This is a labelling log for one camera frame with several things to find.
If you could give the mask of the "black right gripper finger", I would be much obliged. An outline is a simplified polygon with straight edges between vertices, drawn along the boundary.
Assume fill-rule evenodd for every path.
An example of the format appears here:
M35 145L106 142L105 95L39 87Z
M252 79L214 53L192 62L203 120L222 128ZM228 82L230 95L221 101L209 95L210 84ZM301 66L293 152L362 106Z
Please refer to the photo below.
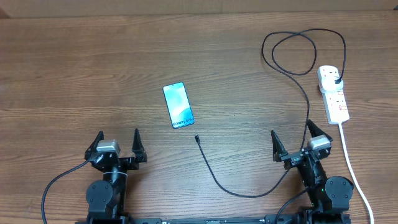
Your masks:
M282 144L277 133L274 130L271 131L271 138L273 146L273 161L281 162L282 157L286 156L288 152L285 150L284 145Z
M315 138L322 135L326 136L325 132L322 131L312 120L309 119L306 122L306 125L308 127L308 130L310 131L311 137Z

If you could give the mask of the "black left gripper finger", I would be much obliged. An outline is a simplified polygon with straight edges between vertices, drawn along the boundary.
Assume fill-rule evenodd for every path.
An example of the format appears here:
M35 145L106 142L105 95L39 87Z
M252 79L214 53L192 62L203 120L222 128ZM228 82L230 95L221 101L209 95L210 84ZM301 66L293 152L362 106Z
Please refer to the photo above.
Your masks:
M147 162L147 154L144 149L144 146L142 145L138 129L134 130L134 138L133 138L131 151L135 154L135 160L137 163Z
M99 142L102 141L103 139L104 139L103 131L99 131L99 133L95 137L95 140L91 143L91 145L85 151L85 159L89 159L94 153L97 152L96 148L97 148Z

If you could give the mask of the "smartphone with blue screen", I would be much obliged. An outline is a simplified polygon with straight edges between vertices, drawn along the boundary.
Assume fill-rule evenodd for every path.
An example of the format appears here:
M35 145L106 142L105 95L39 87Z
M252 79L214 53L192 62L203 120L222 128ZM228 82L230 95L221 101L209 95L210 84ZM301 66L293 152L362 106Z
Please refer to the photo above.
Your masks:
M195 119L184 83L166 85L162 90L172 127L177 129L194 124Z

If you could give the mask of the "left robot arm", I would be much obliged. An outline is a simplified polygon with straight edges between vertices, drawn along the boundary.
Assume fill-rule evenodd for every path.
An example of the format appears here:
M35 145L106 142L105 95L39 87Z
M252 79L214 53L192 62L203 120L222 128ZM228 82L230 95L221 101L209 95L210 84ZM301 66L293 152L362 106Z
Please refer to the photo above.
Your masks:
M121 148L117 140L105 140L102 131L85 151L85 160L103 173L86 190L88 202L87 223L133 223L124 211L127 190L127 172L138 170L139 164L147 162L139 130L134 130L132 157L120 157Z

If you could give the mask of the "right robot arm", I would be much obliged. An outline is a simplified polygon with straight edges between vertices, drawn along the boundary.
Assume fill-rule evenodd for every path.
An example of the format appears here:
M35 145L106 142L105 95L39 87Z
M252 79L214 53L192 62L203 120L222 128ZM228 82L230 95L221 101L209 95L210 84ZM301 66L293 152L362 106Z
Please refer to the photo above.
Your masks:
M277 136L271 131L273 161L283 162L284 168L296 168L305 189L286 202L275 215L266 215L266 223L350 223L349 201L354 184L342 176L328 177L321 160L331 153L333 138L311 120L306 122L311 138L307 146L295 153L288 153ZM295 214L283 215L283 210L301 195L307 193L310 207L300 207Z

